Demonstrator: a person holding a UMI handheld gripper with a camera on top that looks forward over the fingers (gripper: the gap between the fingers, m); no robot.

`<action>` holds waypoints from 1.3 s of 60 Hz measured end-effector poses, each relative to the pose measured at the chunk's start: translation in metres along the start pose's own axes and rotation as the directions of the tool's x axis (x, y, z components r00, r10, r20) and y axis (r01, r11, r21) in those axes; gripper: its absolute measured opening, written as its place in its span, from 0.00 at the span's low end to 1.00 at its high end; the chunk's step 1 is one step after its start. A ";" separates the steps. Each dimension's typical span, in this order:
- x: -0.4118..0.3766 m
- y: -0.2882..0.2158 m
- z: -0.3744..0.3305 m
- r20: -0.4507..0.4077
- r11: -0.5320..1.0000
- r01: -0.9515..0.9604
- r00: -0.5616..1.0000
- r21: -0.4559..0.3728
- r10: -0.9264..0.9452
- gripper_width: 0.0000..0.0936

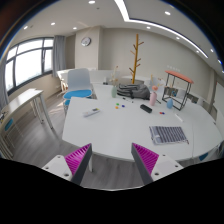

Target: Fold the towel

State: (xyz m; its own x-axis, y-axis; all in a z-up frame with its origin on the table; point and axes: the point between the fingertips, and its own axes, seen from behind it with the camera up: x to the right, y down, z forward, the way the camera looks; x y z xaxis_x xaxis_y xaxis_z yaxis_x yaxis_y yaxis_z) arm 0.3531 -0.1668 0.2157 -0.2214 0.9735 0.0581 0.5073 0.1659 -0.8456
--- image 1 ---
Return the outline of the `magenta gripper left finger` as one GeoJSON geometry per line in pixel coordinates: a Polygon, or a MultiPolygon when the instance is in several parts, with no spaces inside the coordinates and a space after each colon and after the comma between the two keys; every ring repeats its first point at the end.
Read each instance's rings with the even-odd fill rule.
{"type": "Polygon", "coordinates": [[[42,169],[80,185],[91,156],[92,144],[89,143],[66,156],[56,155],[42,169]]]}

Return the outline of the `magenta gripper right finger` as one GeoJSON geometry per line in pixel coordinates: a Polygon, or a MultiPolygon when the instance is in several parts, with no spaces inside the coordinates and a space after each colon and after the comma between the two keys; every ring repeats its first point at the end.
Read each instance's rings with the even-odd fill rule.
{"type": "Polygon", "coordinates": [[[165,154],[157,154],[133,143],[131,153],[145,185],[182,169],[182,166],[165,154]]]}

